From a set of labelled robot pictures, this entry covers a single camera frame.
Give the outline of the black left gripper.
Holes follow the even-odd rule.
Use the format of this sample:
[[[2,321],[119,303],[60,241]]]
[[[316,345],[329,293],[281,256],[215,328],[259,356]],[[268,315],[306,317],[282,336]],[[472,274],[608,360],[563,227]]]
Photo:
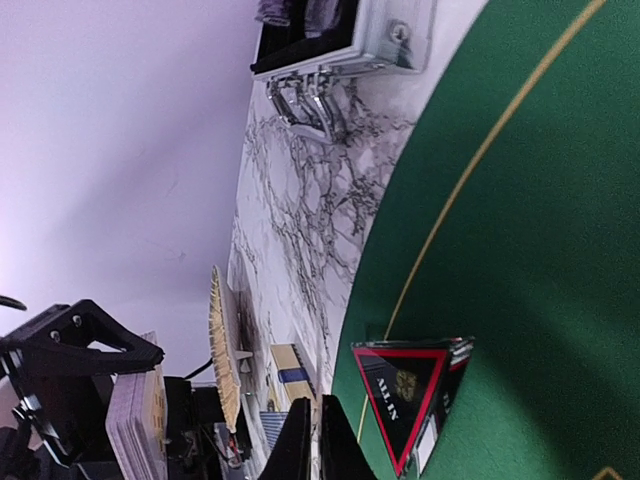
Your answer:
[[[111,374],[143,373],[164,351],[92,300],[56,304],[1,340],[1,365],[18,397],[16,416],[52,460],[78,479],[118,479],[106,433]]]

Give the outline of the red playing card deck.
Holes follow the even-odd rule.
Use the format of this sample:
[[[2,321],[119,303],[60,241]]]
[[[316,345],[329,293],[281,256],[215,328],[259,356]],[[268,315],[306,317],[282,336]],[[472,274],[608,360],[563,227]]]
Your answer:
[[[125,479],[166,479],[167,398],[162,367],[115,377],[105,428]]]

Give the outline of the playing card box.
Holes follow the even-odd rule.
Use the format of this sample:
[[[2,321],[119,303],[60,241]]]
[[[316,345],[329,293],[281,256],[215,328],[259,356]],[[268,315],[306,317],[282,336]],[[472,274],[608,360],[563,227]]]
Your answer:
[[[307,398],[312,409],[315,409],[317,399],[310,375],[296,346],[272,344],[269,351],[271,360],[266,377],[267,406],[259,415],[267,444],[273,450],[293,401]]]

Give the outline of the woven bamboo tray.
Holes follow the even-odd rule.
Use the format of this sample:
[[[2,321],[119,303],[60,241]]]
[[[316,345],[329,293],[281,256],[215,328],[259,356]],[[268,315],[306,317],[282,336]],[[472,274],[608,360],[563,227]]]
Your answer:
[[[234,292],[223,272],[214,266],[209,300],[209,342],[224,421],[230,433],[237,432],[241,411],[241,378],[238,308]]]

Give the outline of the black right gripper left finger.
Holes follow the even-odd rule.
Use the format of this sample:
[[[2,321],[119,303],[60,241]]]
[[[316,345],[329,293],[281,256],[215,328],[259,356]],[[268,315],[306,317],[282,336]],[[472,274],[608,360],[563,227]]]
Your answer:
[[[310,479],[311,426],[311,401],[294,400],[260,480]]]

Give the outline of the aluminium poker chip case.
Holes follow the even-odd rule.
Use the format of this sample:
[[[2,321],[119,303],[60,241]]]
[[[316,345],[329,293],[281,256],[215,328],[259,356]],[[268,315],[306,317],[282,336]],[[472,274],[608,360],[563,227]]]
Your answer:
[[[347,131],[334,86],[423,72],[435,13],[433,1],[262,1],[250,70],[291,133],[340,143]]]

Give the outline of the round green poker mat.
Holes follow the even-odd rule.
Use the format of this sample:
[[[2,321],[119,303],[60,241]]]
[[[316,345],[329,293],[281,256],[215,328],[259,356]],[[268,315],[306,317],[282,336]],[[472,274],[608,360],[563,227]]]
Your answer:
[[[428,479],[639,475],[639,5],[491,1],[369,235],[333,388],[394,472],[355,342],[472,336]]]

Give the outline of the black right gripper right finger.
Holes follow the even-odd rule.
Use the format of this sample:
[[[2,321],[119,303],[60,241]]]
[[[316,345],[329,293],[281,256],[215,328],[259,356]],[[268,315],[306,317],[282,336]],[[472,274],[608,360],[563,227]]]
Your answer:
[[[324,395],[319,438],[320,477],[324,480],[376,480],[339,399]]]

